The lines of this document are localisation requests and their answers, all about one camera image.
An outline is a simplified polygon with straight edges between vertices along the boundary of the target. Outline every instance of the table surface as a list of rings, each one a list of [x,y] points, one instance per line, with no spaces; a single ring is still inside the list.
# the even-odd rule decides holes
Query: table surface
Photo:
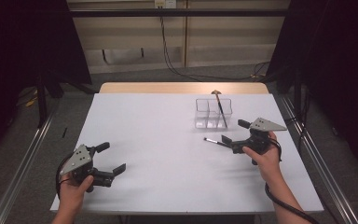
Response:
[[[111,148],[96,154],[94,166],[109,171],[121,163],[127,170],[118,176],[111,188],[96,187],[86,194],[83,210],[100,214],[254,214],[273,211],[264,192],[264,181],[256,166],[244,154],[234,155],[229,148],[203,141],[204,137],[220,140],[221,134],[241,140],[249,131],[236,125],[237,119],[253,121],[258,117],[284,126],[274,98],[270,94],[222,94],[232,101],[233,115],[226,130],[196,129],[195,102],[213,98],[221,92],[266,92],[256,83],[149,83],[150,90],[164,87],[175,93],[126,93],[145,84],[104,85],[113,94],[96,94],[77,146],[96,146],[110,142]],[[207,94],[194,94],[201,91]],[[290,133],[276,132],[282,145],[282,173],[306,211],[323,207],[308,173],[296,152]],[[58,209],[56,198],[51,210]]]

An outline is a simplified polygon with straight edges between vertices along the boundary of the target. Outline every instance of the gray floor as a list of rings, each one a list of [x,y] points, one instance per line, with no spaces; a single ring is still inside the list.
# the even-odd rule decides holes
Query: gray floor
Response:
[[[90,87],[98,90],[106,81],[193,81],[187,77],[175,75],[168,69],[136,70],[92,75],[94,84]],[[254,65],[219,65],[178,68],[177,70],[184,74],[238,78],[253,74]],[[197,78],[202,81],[226,81],[220,78]],[[241,81],[257,81],[257,78],[246,78]],[[47,97],[49,108],[56,105],[57,110],[40,148],[34,155],[30,171],[24,174],[24,181],[19,187],[17,197],[13,204],[8,204],[11,209],[7,216],[3,217],[6,223],[49,223],[54,217],[54,214],[49,212],[49,208],[55,195],[55,172],[64,155],[75,147],[92,102],[92,95],[87,95],[65,84],[62,86],[65,89],[65,95],[60,100]],[[282,106],[282,96],[276,92],[275,83],[269,83],[268,90],[274,93],[277,104],[282,109],[283,117],[289,118],[290,115],[286,114]],[[19,103],[27,101],[29,97],[28,95],[21,98]],[[37,123],[37,105],[18,106],[18,113],[0,142],[0,200],[34,138]],[[288,122],[287,125],[295,143],[297,143],[298,135],[294,131],[293,124]],[[352,156],[345,140],[333,134],[330,120],[314,101],[311,101],[310,104],[307,127],[328,168],[358,217],[358,160]],[[302,148],[303,161],[315,188],[339,223],[344,223],[336,208],[336,202],[324,186],[307,151],[304,150],[304,147]],[[334,219],[327,211],[313,214],[313,216],[320,223],[334,223]],[[175,223],[248,223],[245,218],[247,217],[168,217],[168,219],[166,217],[131,217],[131,223],[173,223],[174,221]],[[119,221],[116,216],[81,214],[76,223],[119,223]],[[276,223],[276,220],[273,214],[260,214],[251,223]]]

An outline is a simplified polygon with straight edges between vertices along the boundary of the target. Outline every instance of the human hand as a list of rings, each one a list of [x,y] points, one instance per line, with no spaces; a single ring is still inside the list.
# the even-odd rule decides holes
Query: human hand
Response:
[[[268,132],[269,138],[277,140],[274,132]],[[279,149],[274,145],[268,146],[267,152],[259,155],[249,147],[243,147],[243,152],[257,162],[260,174],[263,179],[269,184],[270,182],[282,178],[281,169],[279,166]]]
[[[83,205],[84,193],[91,186],[94,177],[87,176],[81,185],[72,178],[71,173],[63,175],[60,180],[60,206],[53,223],[73,223],[76,214]]]

